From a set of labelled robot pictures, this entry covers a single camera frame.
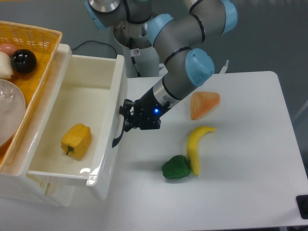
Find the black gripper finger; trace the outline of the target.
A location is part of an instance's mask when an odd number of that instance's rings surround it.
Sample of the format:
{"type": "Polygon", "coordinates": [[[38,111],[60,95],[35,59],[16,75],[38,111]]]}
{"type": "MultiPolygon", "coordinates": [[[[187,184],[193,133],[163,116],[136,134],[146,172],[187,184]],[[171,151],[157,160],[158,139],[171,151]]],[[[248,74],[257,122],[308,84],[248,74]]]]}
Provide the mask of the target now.
{"type": "Polygon", "coordinates": [[[134,126],[134,119],[133,118],[125,118],[124,122],[124,131],[130,131],[134,126]]]}
{"type": "Polygon", "coordinates": [[[125,99],[123,105],[119,108],[120,115],[130,115],[131,110],[131,100],[125,99]]]}

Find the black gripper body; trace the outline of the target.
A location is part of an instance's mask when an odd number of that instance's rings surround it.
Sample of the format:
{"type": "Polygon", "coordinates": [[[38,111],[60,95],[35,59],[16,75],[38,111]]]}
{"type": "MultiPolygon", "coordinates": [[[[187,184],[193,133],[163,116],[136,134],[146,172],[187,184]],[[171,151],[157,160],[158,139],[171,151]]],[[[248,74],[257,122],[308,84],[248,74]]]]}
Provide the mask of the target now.
{"type": "Polygon", "coordinates": [[[166,113],[166,103],[161,104],[155,98],[153,88],[151,88],[140,99],[131,101],[130,115],[126,118],[134,119],[134,129],[160,129],[160,117],[164,113],[166,113]]]}

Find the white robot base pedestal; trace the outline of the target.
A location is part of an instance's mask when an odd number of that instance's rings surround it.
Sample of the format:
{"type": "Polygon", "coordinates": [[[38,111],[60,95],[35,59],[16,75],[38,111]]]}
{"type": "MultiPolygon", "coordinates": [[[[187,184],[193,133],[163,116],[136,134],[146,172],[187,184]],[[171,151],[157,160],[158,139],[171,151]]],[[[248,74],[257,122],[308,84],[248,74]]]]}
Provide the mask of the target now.
{"type": "Polygon", "coordinates": [[[146,29],[150,20],[143,24],[122,21],[113,27],[113,33],[121,45],[128,78],[163,77],[167,69],[152,46],[146,29]]]}

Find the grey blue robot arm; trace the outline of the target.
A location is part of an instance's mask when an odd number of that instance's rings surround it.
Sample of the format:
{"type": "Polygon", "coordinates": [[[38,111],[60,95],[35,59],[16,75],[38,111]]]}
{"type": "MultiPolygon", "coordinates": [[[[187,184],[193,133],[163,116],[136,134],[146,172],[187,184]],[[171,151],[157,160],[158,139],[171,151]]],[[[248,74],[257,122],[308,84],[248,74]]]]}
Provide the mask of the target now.
{"type": "Polygon", "coordinates": [[[99,28],[120,22],[147,24],[150,45],[163,60],[167,74],[136,101],[125,100],[119,112],[123,130],[160,128],[160,118],[215,71],[212,59],[197,45],[234,29],[238,22],[229,0],[188,0],[189,15],[175,20],[169,14],[152,17],[148,0],[87,0],[86,9],[99,28]]]}

